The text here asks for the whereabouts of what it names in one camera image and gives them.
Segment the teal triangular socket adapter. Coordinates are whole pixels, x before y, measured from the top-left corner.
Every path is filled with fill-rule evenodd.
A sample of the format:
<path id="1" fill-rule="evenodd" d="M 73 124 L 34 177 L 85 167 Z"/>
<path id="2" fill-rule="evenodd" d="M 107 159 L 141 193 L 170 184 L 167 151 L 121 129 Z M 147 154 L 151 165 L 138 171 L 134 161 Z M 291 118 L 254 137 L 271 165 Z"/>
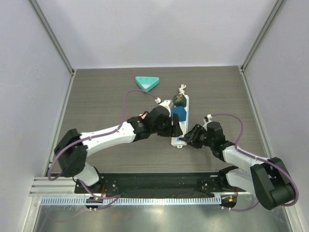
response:
<path id="1" fill-rule="evenodd" d="M 152 76 L 136 76 L 135 81 L 140 89 L 149 92 L 159 84 L 160 78 Z"/>

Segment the white power strip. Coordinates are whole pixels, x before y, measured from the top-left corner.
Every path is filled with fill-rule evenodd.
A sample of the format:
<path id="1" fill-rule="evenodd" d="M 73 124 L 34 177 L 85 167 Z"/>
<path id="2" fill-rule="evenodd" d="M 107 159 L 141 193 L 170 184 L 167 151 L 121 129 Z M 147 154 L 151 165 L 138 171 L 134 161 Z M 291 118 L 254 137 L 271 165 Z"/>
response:
<path id="1" fill-rule="evenodd" d="M 180 138 L 184 137 L 188 133 L 188 124 L 189 124 L 189 96 L 186 94 L 184 95 L 187 98 L 187 106 L 185 107 L 185 109 L 187 110 L 187 118 L 185 122 L 180 122 L 180 127 L 183 131 L 183 135 L 177 138 L 174 137 L 171 138 L 171 145 L 176 148 L 182 148 L 183 146 L 187 145 L 186 142 L 180 140 Z"/>

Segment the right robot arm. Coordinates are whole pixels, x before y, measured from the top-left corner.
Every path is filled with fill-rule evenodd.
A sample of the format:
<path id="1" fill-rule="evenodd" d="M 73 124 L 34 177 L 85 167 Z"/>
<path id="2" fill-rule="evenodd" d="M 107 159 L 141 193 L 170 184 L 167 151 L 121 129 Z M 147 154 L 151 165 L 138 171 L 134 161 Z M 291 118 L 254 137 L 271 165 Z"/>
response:
<path id="1" fill-rule="evenodd" d="M 297 202 L 299 192 L 283 161 L 240 149 L 225 138 L 219 122 L 209 122 L 205 126 L 196 124 L 181 140 L 194 148 L 209 147 L 216 158 L 230 164 L 219 172 L 217 181 L 221 190 L 237 187 L 250 192 L 267 210 Z"/>

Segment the pink cube plug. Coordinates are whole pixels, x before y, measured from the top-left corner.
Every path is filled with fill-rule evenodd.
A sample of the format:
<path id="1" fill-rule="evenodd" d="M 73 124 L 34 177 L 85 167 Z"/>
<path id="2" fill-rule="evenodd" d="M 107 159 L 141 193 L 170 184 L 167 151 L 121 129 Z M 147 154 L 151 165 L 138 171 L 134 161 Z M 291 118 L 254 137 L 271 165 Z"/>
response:
<path id="1" fill-rule="evenodd" d="M 139 114 L 139 117 L 140 117 L 141 119 L 145 119 L 146 116 L 147 116 L 146 114 Z"/>

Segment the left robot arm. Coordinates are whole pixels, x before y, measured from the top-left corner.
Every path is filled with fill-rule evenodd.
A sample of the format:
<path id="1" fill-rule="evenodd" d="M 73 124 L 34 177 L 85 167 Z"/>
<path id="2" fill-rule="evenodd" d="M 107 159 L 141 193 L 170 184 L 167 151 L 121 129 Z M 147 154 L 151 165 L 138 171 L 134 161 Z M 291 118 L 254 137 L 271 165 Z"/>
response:
<path id="1" fill-rule="evenodd" d="M 103 187 L 103 178 L 86 159 L 106 148 L 145 140 L 152 134 L 174 138 L 182 136 L 178 114 L 173 114 L 163 106 L 157 106 L 150 112 L 131 117 L 112 128 L 88 133 L 71 129 L 54 149 L 55 159 L 61 168 L 60 176 L 73 177 L 77 185 L 97 193 Z"/>

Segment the blue cube plug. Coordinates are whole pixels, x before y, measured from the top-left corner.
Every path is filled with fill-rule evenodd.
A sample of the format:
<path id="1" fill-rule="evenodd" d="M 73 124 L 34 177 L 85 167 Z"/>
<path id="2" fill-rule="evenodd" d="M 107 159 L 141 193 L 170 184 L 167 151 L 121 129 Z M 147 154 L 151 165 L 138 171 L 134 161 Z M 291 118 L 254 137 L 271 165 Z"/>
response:
<path id="1" fill-rule="evenodd" d="M 180 122 L 185 122 L 187 118 L 187 110 L 182 106 L 172 108 L 172 114 L 177 114 Z"/>

